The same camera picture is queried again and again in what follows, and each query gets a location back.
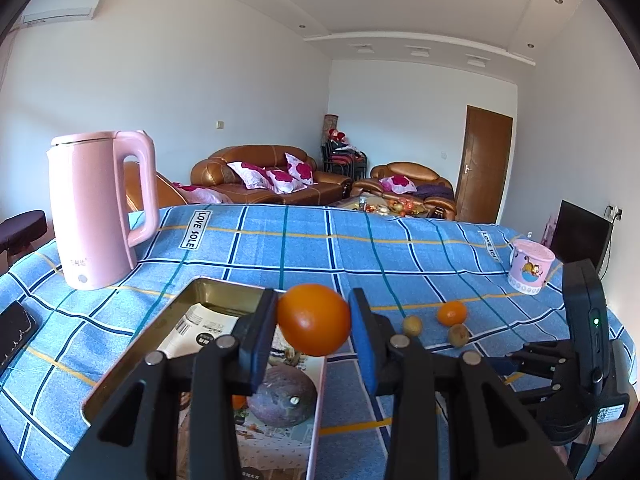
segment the ceiling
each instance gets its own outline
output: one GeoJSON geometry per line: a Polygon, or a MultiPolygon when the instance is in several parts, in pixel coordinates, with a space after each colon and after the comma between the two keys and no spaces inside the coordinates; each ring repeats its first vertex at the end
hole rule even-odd
{"type": "Polygon", "coordinates": [[[582,0],[239,1],[332,59],[426,62],[517,81],[582,0]]]}

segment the blue plaid tablecloth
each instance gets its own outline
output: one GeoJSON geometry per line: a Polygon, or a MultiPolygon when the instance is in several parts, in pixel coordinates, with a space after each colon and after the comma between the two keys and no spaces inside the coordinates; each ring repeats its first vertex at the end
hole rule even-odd
{"type": "MultiPolygon", "coordinates": [[[[131,217],[140,222],[140,214],[131,217]]],[[[161,211],[158,232],[136,248],[121,283],[82,292],[62,275],[55,241],[0,277],[0,309],[20,301],[38,333],[0,376],[0,426],[40,480],[53,479],[87,426],[80,406],[97,380],[175,295],[197,276],[289,288],[322,283],[345,297],[364,289],[372,309],[400,331],[407,314],[424,323],[421,341],[450,355],[437,307],[462,300],[472,334],[466,348],[501,356],[526,341],[567,338],[561,265],[536,296],[507,282],[513,230],[432,219],[383,218],[356,211],[277,205],[180,206],[161,211]],[[210,211],[197,250],[180,247],[194,211],[210,211]]],[[[609,314],[610,336],[625,343],[635,382],[635,347],[609,314]]],[[[516,388],[535,378],[507,378],[516,388]]],[[[316,478],[382,478],[392,399],[364,389],[350,340],[328,358],[316,478]]],[[[447,477],[446,417],[441,429],[447,477]]]]}

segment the black circular label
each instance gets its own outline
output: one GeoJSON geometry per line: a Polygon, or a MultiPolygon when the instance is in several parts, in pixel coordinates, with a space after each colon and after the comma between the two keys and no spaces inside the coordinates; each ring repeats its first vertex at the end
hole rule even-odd
{"type": "Polygon", "coordinates": [[[262,474],[262,471],[259,471],[254,467],[243,467],[242,478],[247,478],[249,480],[264,480],[264,475],[262,474]]]}
{"type": "Polygon", "coordinates": [[[204,346],[211,343],[214,339],[215,338],[210,333],[202,332],[201,334],[198,334],[196,343],[198,343],[200,346],[204,346]]]}

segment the cup handle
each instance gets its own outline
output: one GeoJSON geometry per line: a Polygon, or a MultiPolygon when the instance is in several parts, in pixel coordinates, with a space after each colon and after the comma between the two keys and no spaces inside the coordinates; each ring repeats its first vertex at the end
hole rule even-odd
{"type": "Polygon", "coordinates": [[[135,156],[140,163],[140,187],[142,188],[145,223],[130,231],[127,236],[127,244],[129,247],[134,247],[151,238],[160,224],[158,190],[156,189],[156,150],[151,137],[139,130],[136,132],[116,132],[114,152],[119,166],[129,155],[135,156]]]}

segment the purple blanket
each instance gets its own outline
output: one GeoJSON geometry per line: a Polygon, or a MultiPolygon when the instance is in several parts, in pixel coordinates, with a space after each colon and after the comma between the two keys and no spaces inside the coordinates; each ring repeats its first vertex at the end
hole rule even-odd
{"type": "Polygon", "coordinates": [[[438,184],[420,184],[416,187],[416,191],[410,193],[418,198],[425,199],[430,197],[445,198],[447,200],[454,200],[453,190],[447,186],[439,186],[438,184]]]}

